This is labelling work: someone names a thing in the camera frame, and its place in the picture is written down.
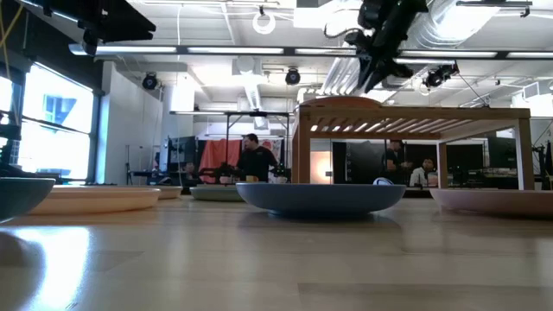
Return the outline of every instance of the black shirt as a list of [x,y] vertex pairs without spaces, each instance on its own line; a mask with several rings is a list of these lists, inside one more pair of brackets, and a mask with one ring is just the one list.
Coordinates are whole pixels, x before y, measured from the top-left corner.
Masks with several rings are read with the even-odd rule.
[[[387,162],[391,160],[396,166],[395,171],[389,171]],[[404,172],[402,172],[401,163],[405,162],[405,155],[402,150],[399,150],[397,153],[392,149],[387,149],[386,152],[382,155],[382,173],[383,177],[388,178],[393,183],[404,183]]]
[[255,150],[244,150],[238,160],[238,168],[242,169],[246,176],[256,176],[259,181],[269,181],[269,166],[275,167],[277,164],[273,153],[261,146]]

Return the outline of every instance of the security camera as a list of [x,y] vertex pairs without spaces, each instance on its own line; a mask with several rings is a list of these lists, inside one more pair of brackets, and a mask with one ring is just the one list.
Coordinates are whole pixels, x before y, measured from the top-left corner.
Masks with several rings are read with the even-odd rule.
[[146,90],[153,91],[157,87],[156,73],[146,73],[146,77],[142,81],[142,86]]
[[295,86],[300,83],[301,78],[302,76],[297,71],[297,68],[290,68],[288,69],[288,73],[286,73],[286,84],[289,86]]
[[429,71],[429,75],[428,77],[426,77],[423,84],[428,88],[438,87],[443,82],[451,79],[452,75],[457,73],[459,73],[459,67],[457,66],[457,63],[455,63],[454,65],[439,66],[437,69]]

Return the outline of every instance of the window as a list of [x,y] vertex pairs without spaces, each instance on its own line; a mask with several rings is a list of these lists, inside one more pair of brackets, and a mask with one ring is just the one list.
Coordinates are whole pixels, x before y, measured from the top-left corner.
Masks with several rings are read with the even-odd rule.
[[10,80],[0,77],[0,110],[10,111],[11,107],[11,93],[13,92],[13,85]]
[[17,164],[28,172],[86,179],[93,107],[92,90],[33,65],[26,76]]
[[90,133],[92,90],[34,65],[27,74],[23,116]]

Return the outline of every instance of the blue bowl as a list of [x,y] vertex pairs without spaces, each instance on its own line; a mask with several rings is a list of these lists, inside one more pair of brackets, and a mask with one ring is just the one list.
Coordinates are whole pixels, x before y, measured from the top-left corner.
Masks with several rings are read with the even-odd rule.
[[240,196],[249,204],[289,215],[362,215],[398,203],[404,185],[310,185],[239,183]]
[[0,223],[28,213],[52,191],[55,180],[0,178]]

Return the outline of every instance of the red curtain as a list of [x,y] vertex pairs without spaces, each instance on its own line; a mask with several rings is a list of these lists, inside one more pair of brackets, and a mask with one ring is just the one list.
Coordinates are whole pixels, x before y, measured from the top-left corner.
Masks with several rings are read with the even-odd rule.
[[[228,143],[228,163],[232,166],[238,164],[240,157],[241,140],[231,140]],[[226,139],[207,141],[204,153],[201,156],[200,170],[203,168],[218,168],[225,161]],[[201,176],[204,182],[214,183],[213,177]]]

